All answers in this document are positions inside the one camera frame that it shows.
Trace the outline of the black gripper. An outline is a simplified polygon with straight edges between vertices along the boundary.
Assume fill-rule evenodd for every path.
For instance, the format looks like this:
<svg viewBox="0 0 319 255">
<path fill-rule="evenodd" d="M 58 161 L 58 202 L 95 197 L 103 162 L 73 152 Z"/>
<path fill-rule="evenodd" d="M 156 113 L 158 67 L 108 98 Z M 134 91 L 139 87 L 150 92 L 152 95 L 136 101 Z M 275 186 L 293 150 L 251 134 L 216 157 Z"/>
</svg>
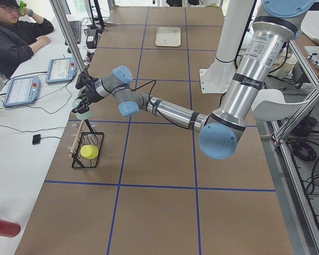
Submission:
<svg viewBox="0 0 319 255">
<path fill-rule="evenodd" d="M 95 83 L 87 83 L 79 98 L 72 103 L 74 113 L 84 114 L 90 111 L 89 105 L 101 101 L 103 97 L 97 92 Z"/>
</svg>

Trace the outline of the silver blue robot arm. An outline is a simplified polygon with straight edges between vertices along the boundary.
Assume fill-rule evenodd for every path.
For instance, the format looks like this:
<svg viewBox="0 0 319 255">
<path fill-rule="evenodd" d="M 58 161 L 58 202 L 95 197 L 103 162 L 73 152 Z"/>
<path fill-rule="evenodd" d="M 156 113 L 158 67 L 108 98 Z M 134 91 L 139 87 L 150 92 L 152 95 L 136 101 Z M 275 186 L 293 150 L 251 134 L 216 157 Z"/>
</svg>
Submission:
<svg viewBox="0 0 319 255">
<path fill-rule="evenodd" d="M 119 112 L 128 117 L 141 110 L 172 124 L 198 132 L 201 151 L 213 159 L 231 156 L 246 129 L 246 116 L 278 54 L 298 38 L 301 23 L 313 1 L 231 1 L 215 60 L 200 72 L 204 93 L 221 93 L 220 105 L 208 115 L 132 89 L 131 71 L 113 69 L 103 78 L 80 73 L 73 112 L 79 119 L 91 116 L 89 106 L 112 96 Z"/>
</svg>

